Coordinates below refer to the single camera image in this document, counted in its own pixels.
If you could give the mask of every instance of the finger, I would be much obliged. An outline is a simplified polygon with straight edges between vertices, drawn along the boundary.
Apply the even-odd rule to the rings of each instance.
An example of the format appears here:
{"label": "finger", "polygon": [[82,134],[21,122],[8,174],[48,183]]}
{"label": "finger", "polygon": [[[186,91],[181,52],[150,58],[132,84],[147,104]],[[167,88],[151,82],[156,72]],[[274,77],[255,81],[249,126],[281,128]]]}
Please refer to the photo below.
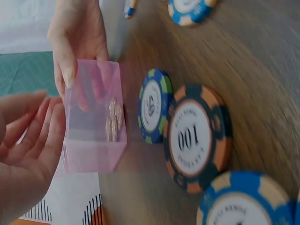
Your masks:
{"label": "finger", "polygon": [[66,32],[56,32],[50,38],[53,54],[59,64],[66,88],[71,88],[77,73],[77,60]]}
{"label": "finger", "polygon": [[45,99],[47,91],[14,94],[0,98],[0,117],[9,124],[27,113],[36,111]]}
{"label": "finger", "polygon": [[27,157],[27,158],[38,158],[39,157],[41,151],[43,150],[43,148],[45,146],[47,138],[48,138],[49,126],[50,126],[54,107],[57,104],[61,104],[61,103],[62,103],[62,100],[60,97],[54,97],[51,99],[48,110],[47,110],[46,118],[45,118],[42,130],[41,130],[41,133],[38,137],[38,140],[37,140],[35,146],[26,153],[25,157]]}
{"label": "finger", "polygon": [[36,112],[30,112],[20,119],[7,125],[6,135],[2,144],[5,144],[8,148],[13,147],[16,142],[22,137],[31,121],[34,119]]}
{"label": "finger", "polygon": [[54,175],[60,160],[65,131],[65,109],[63,104],[57,104],[54,107],[51,117],[49,134],[45,147],[38,157],[38,160],[45,165],[51,177]]}
{"label": "finger", "polygon": [[54,65],[54,81],[57,88],[57,91],[59,95],[63,98],[65,96],[65,81],[62,77],[62,72],[60,69],[60,65],[58,64],[58,61],[55,57],[55,54],[53,54],[53,65]]}
{"label": "finger", "polygon": [[40,106],[36,116],[31,121],[27,132],[21,143],[11,149],[7,157],[6,163],[9,165],[21,158],[36,144],[40,136],[43,123],[45,121],[46,112],[49,107],[50,99],[46,99]]}
{"label": "finger", "polygon": [[91,78],[91,84],[95,95],[95,99],[98,103],[102,103],[105,95],[105,89],[103,87],[101,70],[98,64],[93,65],[92,71],[90,73],[90,78]]}
{"label": "finger", "polygon": [[103,41],[103,45],[100,48],[100,51],[98,52],[96,59],[99,61],[108,61],[109,60],[109,55],[108,55],[108,50],[107,50],[107,45],[106,45],[106,40]]}
{"label": "finger", "polygon": [[88,112],[90,110],[88,100],[83,88],[83,83],[82,83],[83,77],[78,76],[75,80],[74,86],[72,91],[75,93],[75,97],[78,103],[79,108],[84,111]]}
{"label": "finger", "polygon": [[102,78],[102,86],[107,91],[110,88],[111,82],[113,80],[113,72],[111,70],[110,64],[107,61],[98,61],[98,67],[100,68],[100,74]]}
{"label": "finger", "polygon": [[7,158],[9,149],[12,148],[16,142],[22,137],[26,128],[33,120],[36,112],[28,113],[16,121],[7,125],[5,137],[0,144],[0,160],[3,161]]}

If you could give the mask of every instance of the green cutting mat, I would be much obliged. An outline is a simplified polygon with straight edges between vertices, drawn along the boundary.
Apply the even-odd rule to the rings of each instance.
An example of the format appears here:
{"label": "green cutting mat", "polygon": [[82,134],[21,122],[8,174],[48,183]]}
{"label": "green cutting mat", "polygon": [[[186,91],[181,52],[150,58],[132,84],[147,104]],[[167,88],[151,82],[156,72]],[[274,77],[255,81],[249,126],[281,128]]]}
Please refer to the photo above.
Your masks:
{"label": "green cutting mat", "polygon": [[0,55],[0,96],[40,89],[58,95],[52,52]]}

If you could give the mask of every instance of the hand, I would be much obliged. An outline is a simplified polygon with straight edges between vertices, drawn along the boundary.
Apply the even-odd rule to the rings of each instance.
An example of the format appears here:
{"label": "hand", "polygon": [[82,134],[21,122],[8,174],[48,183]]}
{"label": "hand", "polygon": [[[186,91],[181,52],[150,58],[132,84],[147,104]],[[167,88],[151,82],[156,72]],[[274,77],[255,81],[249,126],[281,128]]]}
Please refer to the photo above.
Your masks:
{"label": "hand", "polygon": [[59,97],[45,97],[39,91],[0,98],[0,224],[11,223],[36,205],[56,171],[65,111]]}
{"label": "hand", "polygon": [[[54,17],[48,31],[53,47],[54,78],[57,90],[64,97],[65,87],[73,85],[77,73],[76,59],[109,60],[106,33],[98,0],[57,0]],[[103,85],[95,79],[95,97],[101,101],[101,88],[110,77],[102,73]],[[81,87],[77,88],[78,104],[88,110]]]}

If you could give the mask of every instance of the white paper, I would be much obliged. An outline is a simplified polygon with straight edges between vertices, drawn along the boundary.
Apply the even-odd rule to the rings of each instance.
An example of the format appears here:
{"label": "white paper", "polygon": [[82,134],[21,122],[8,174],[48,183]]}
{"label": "white paper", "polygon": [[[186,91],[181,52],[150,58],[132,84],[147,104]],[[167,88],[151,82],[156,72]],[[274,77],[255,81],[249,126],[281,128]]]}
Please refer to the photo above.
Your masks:
{"label": "white paper", "polygon": [[39,208],[32,208],[20,219],[52,225],[82,224],[87,208],[93,214],[97,210],[96,201],[100,205],[99,194],[100,186],[97,173],[78,173],[55,177],[46,196],[39,202]]}

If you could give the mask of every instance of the fingernail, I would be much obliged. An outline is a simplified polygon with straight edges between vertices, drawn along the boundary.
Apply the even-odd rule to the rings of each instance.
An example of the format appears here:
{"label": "fingernail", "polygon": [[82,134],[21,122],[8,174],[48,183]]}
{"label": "fingernail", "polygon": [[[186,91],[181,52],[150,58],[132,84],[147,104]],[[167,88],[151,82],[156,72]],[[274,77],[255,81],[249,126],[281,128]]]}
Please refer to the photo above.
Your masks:
{"label": "fingernail", "polygon": [[64,70],[62,75],[65,80],[66,88],[71,88],[74,82],[74,70],[68,67]]}
{"label": "fingernail", "polygon": [[46,96],[47,90],[37,90],[37,91],[33,92],[33,94],[38,95],[38,96]]}

